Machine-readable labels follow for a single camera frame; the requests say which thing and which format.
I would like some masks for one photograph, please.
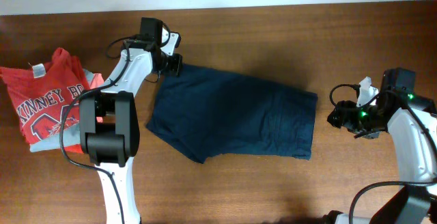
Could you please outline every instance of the white label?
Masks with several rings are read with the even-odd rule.
[[[44,67],[44,64],[32,66],[32,70],[34,78],[40,78],[46,75],[46,68]]]

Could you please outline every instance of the dark blue cloth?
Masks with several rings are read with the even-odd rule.
[[[198,163],[224,153],[309,160],[316,102],[272,81],[185,64],[163,81],[146,127]]]

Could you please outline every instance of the wooden tabletop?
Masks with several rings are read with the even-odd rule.
[[[117,60],[106,59],[104,48],[137,33],[142,16],[181,34],[177,52],[185,63],[319,96],[310,161],[225,154],[201,165],[144,127],[158,90],[144,82],[136,97],[141,144],[133,169],[144,223],[261,223],[347,212],[364,186],[398,179],[395,148],[388,134],[354,139],[333,128],[326,121],[329,91],[366,76],[379,87],[386,69],[403,67],[416,72],[416,93],[437,99],[435,1],[2,16],[0,65],[28,68],[49,61],[60,46],[107,77]],[[353,98],[349,90],[335,94]],[[0,223],[104,223],[97,173],[68,164],[59,150],[31,153],[3,83],[0,105]],[[366,194],[356,214],[371,216],[397,189]]]

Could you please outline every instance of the brown wood surface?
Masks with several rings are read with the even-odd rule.
[[[416,71],[416,92],[437,99],[437,2],[296,5],[218,10],[103,12],[0,17],[0,65],[28,68],[64,47],[106,77],[112,40],[139,30],[142,16],[180,32],[184,62],[293,85],[319,96],[310,161],[226,154],[194,163],[144,128],[158,86],[136,97],[141,145],[134,163],[144,223],[261,223],[284,216],[347,212],[365,185],[396,180],[389,135],[354,140],[326,122],[339,83],[398,66]],[[353,98],[339,90],[337,100]],[[31,153],[0,84],[0,223],[104,223],[97,173],[69,165],[58,150]],[[74,156],[87,162],[86,156]],[[397,191],[376,189],[356,213],[372,215]]]

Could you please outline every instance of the folded red garment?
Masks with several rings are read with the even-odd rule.
[[[21,133],[29,144],[59,133],[61,114],[75,97],[84,89],[89,89],[79,58],[62,48],[56,49],[52,61],[45,63],[43,70],[42,66],[39,67],[39,70],[0,67],[0,74],[20,119]],[[76,104],[68,114],[66,128],[78,122],[79,104]],[[80,145],[66,149],[82,153]]]

